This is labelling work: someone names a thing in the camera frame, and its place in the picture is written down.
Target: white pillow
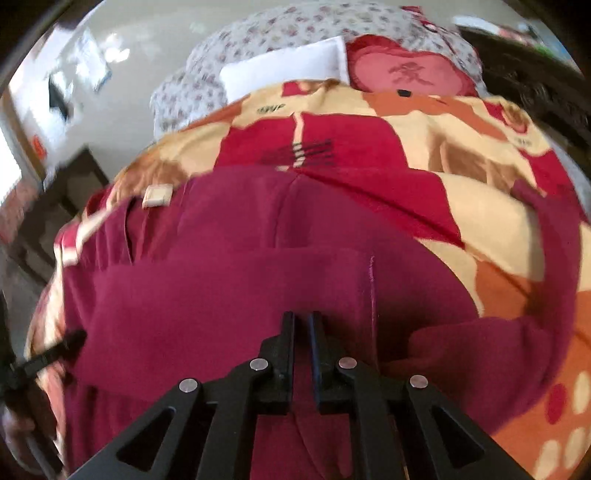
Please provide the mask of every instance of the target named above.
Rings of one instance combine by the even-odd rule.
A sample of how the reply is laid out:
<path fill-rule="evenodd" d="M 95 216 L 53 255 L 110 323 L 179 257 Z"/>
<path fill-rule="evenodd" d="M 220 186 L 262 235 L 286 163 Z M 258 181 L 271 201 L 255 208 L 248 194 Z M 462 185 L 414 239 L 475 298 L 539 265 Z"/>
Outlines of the white pillow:
<path fill-rule="evenodd" d="M 347 51 L 343 37 L 282 48 L 222 68 L 220 78 L 228 103 L 260 88 L 291 80 L 338 79 L 349 84 Z"/>

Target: maroon shirt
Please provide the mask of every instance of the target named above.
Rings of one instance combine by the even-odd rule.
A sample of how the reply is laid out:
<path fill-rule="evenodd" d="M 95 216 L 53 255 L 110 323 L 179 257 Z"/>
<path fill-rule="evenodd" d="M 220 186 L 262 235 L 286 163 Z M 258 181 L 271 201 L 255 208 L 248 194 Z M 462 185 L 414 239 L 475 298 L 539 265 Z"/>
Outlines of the maroon shirt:
<path fill-rule="evenodd" d="M 566 352 L 580 248 L 577 212 L 516 187 L 538 213 L 550 294 L 537 317 L 511 321 L 479 318 L 455 275 L 395 226 L 407 214 L 375 213 L 366 190 L 362 206 L 303 174 L 233 167 L 166 207 L 123 202 L 64 269 L 67 327 L 89 335 L 66 388 L 71 469 L 179 380 L 256 357 L 286 310 L 322 311 L 349 355 L 426 375 L 489 432 L 526 411 Z M 306 346 L 296 353 L 292 412 L 259 420 L 251 478 L 348 476 L 348 421 L 316 413 Z"/>

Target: red pillow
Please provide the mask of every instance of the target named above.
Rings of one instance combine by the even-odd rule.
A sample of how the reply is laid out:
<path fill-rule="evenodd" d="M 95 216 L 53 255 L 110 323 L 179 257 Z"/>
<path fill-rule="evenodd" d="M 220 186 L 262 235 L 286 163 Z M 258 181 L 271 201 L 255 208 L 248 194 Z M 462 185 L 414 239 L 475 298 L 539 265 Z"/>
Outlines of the red pillow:
<path fill-rule="evenodd" d="M 477 96 L 471 78 L 439 53 L 408 51 L 389 38 L 363 35 L 347 45 L 347 55 L 351 85 L 364 92 Z"/>

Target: black bracket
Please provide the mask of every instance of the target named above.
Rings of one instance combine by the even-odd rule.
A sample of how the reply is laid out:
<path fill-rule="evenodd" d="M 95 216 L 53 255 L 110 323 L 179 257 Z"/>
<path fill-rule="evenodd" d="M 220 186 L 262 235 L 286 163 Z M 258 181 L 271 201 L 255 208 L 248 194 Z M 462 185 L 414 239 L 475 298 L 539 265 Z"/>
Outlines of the black bracket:
<path fill-rule="evenodd" d="M 314 395 L 322 414 L 349 413 L 356 480 L 531 480 L 422 375 L 380 376 L 345 356 L 309 317 Z"/>
<path fill-rule="evenodd" d="M 289 411 L 295 319 L 224 378 L 182 380 L 70 478 L 248 480 L 256 416 Z"/>
<path fill-rule="evenodd" d="M 176 385 L 71 477 L 74 480 L 247 480 L 256 417 L 283 415 L 293 387 L 294 327 L 224 378 Z M 314 395 L 322 414 L 348 413 L 356 480 L 531 480 L 422 375 L 382 377 L 308 320 Z"/>

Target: beige tag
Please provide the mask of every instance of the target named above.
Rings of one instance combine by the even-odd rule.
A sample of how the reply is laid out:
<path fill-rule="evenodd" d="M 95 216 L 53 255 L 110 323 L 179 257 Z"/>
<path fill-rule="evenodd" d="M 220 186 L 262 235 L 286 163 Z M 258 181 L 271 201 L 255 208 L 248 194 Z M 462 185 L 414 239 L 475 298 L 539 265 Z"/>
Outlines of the beige tag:
<path fill-rule="evenodd" d="M 173 186 L 170 183 L 150 185 L 144 193 L 142 208 L 168 206 L 172 197 Z"/>

